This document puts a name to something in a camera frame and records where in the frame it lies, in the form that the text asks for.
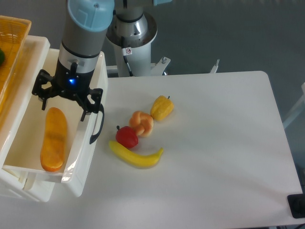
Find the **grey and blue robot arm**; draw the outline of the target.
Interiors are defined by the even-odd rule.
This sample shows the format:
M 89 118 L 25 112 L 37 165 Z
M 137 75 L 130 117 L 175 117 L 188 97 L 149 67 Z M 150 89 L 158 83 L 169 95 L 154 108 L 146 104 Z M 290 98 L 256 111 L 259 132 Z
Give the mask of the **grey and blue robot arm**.
M 60 96 L 83 109 L 83 114 L 103 111 L 102 89 L 90 82 L 105 40 L 115 49 L 120 77 L 151 75 L 151 43 L 156 37 L 154 18 L 145 7 L 160 0 L 68 0 L 66 21 L 55 75 L 40 70 L 33 95 L 43 105 Z

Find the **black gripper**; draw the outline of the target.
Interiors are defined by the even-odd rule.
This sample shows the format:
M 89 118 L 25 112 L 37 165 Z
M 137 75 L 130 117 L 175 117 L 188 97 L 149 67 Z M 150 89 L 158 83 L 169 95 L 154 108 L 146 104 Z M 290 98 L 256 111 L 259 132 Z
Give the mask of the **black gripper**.
M 102 88 L 90 88 L 94 71 L 78 72 L 80 65 L 73 62 L 70 68 L 57 61 L 55 75 L 51 76 L 41 69 L 36 77 L 32 94 L 42 101 L 42 110 L 46 109 L 49 98 L 60 96 L 72 101 L 83 109 L 80 121 L 83 122 L 87 113 L 98 113 L 102 100 Z

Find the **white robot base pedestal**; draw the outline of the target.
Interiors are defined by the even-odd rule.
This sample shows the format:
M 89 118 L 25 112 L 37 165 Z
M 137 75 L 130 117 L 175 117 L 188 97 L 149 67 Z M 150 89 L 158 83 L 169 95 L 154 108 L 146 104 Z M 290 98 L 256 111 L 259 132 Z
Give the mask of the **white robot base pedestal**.
M 152 42 L 158 31 L 155 19 L 146 12 L 133 20 L 127 16 L 114 15 L 106 33 L 114 49 L 118 76 L 164 75 L 171 59 L 164 56 L 157 63 L 151 62 Z

